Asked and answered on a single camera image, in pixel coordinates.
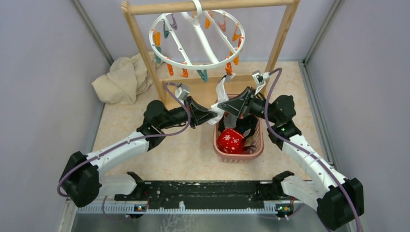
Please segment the black sock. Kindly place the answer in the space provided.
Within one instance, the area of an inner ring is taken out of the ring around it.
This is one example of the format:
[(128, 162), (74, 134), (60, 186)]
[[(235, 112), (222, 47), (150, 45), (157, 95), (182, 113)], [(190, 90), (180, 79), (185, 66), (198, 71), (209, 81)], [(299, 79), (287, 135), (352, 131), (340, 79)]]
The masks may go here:
[(236, 121), (236, 127), (234, 130), (243, 135), (243, 139), (246, 140), (253, 136), (256, 132), (256, 127), (258, 124), (258, 118), (253, 115), (248, 115), (243, 119), (238, 119)]

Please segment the white sock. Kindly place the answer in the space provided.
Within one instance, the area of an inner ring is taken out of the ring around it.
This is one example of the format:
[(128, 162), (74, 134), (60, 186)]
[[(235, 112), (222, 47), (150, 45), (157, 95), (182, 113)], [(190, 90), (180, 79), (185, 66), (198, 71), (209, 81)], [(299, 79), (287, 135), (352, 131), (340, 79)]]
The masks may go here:
[(207, 121), (208, 124), (215, 125), (223, 118), (225, 111), (220, 109), (218, 107), (218, 104), (228, 101), (229, 97), (225, 89), (225, 83), (231, 82), (235, 76), (236, 74), (234, 72), (231, 75), (225, 74), (222, 77), (222, 79), (219, 81), (219, 83), (217, 84), (216, 86), (217, 101), (215, 104), (211, 105), (211, 109), (210, 109), (210, 111), (213, 113), (216, 113), (217, 116), (213, 119), (208, 120)]

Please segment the pink plastic laundry basket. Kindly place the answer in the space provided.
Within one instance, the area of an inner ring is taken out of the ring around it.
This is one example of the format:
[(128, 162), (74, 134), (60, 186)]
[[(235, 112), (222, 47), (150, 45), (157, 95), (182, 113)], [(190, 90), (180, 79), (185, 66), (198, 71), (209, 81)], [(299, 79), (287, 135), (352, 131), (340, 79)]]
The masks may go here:
[(221, 161), (229, 163), (246, 163), (258, 158), (264, 150), (263, 133), (261, 129), (262, 120), (257, 117), (258, 124), (256, 127), (256, 132), (253, 136), (244, 140), (245, 146), (242, 154), (226, 154), (218, 149), (216, 143), (220, 134), (225, 130), (223, 118), (215, 124), (213, 135), (213, 149)]

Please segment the red snowflake sock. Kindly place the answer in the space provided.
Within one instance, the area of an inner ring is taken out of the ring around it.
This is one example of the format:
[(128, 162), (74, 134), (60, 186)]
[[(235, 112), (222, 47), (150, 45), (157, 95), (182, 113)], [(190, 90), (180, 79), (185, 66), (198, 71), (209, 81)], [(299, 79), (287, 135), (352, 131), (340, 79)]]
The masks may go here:
[(242, 154), (245, 146), (244, 138), (240, 132), (227, 128), (218, 137), (217, 147), (226, 154)]

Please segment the lilac plastic clip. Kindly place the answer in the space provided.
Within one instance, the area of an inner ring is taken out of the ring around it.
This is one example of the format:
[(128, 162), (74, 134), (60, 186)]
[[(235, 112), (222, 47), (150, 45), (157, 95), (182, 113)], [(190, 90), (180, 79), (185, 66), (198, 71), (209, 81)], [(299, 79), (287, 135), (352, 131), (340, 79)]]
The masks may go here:
[(172, 30), (177, 30), (178, 27), (177, 27), (176, 19), (174, 17), (174, 13), (171, 13), (170, 16), (171, 16), (171, 19), (172, 19), (172, 22), (170, 23), (170, 26), (171, 26)]

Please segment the grey sock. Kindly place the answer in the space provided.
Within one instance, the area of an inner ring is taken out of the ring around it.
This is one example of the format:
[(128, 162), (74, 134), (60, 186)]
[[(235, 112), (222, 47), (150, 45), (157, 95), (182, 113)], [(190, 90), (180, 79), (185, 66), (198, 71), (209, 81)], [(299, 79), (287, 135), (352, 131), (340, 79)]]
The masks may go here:
[(237, 116), (226, 112), (224, 114), (224, 118), (223, 118), (224, 128), (225, 129), (234, 129), (234, 128), (236, 128), (237, 120), (238, 120)]

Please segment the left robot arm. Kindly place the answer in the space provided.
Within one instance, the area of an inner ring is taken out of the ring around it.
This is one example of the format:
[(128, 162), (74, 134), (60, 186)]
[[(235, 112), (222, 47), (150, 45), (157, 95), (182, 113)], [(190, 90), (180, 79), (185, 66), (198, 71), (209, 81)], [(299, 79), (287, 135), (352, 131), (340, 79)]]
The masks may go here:
[(98, 198), (118, 195), (141, 199), (145, 187), (139, 184), (135, 173), (117, 176), (107, 176), (107, 173), (130, 158), (154, 149), (166, 137), (181, 134), (188, 127), (215, 124), (224, 115), (217, 104), (208, 109), (191, 96), (177, 103), (178, 108), (168, 110), (162, 101), (151, 101), (142, 125), (126, 138), (95, 152), (73, 153), (60, 177), (57, 193), (70, 198), (77, 207), (87, 206)]

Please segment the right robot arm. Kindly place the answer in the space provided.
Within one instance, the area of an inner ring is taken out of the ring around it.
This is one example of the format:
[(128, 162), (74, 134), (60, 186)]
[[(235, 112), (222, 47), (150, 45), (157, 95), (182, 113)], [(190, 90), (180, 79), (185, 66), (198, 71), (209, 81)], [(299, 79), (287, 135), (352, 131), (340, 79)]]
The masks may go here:
[(218, 100), (214, 105), (234, 116), (254, 115), (267, 124), (272, 143), (289, 155), (310, 177), (311, 183), (288, 174), (277, 179), (272, 186), (278, 199), (287, 196), (301, 200), (314, 209), (321, 222), (330, 230), (354, 221), (360, 232), (360, 216), (364, 213), (364, 189), (357, 178), (348, 179), (324, 160), (307, 142), (295, 126), (294, 100), (290, 95), (280, 95), (273, 102), (259, 99), (256, 90), (247, 87), (238, 96), (229, 98), (223, 87), (217, 88)]

